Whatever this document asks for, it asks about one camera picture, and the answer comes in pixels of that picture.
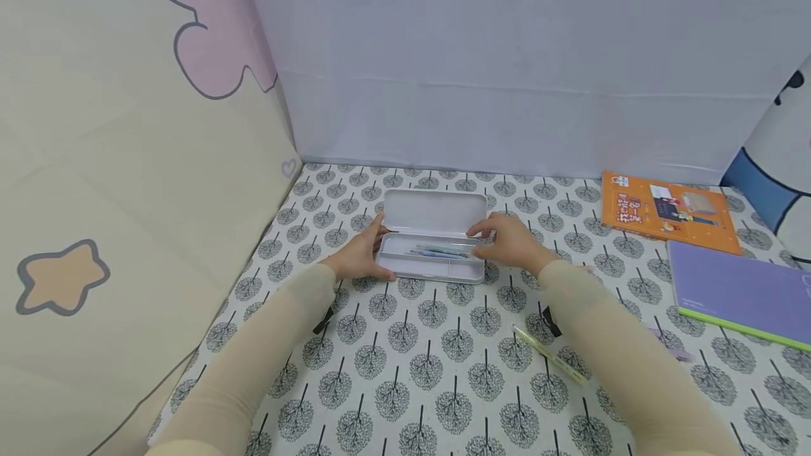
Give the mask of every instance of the pink cloud pattern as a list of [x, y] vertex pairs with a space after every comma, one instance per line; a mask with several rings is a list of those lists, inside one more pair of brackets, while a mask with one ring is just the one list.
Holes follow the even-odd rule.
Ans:
[[263, 92], [276, 67], [253, 0], [169, 0], [194, 14], [175, 35], [175, 57], [197, 92], [224, 99], [237, 91], [246, 70]]

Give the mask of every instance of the beige sleeve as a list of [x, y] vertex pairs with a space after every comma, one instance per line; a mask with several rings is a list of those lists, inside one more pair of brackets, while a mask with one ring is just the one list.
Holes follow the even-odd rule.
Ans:
[[592, 275], [556, 260], [538, 280], [555, 323], [599, 377], [640, 455], [740, 455], [676, 359]]
[[315, 265], [279, 287], [215, 357], [148, 455], [185, 456], [184, 448], [198, 447], [191, 442], [244, 454], [258, 406], [290, 351], [324, 317], [333, 285], [335, 273]]

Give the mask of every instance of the notebook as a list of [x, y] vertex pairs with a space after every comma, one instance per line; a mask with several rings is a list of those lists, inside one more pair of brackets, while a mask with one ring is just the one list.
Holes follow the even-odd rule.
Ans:
[[603, 223], [659, 239], [741, 254], [724, 194], [603, 173]]
[[667, 242], [679, 313], [811, 351], [811, 274]]

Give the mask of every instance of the white fabric wall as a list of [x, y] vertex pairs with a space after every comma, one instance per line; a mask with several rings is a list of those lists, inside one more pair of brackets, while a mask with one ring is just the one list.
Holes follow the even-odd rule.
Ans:
[[305, 160], [717, 183], [808, 0], [256, 0]]

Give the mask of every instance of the white pencil case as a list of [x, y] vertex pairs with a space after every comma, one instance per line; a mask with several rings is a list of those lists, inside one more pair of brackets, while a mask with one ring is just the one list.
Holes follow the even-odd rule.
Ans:
[[377, 263], [399, 277], [480, 284], [484, 261], [478, 258], [427, 258], [409, 255], [418, 244], [457, 248], [471, 253], [479, 239], [465, 232], [487, 217], [487, 199], [464, 191], [392, 189], [384, 195], [383, 237]]

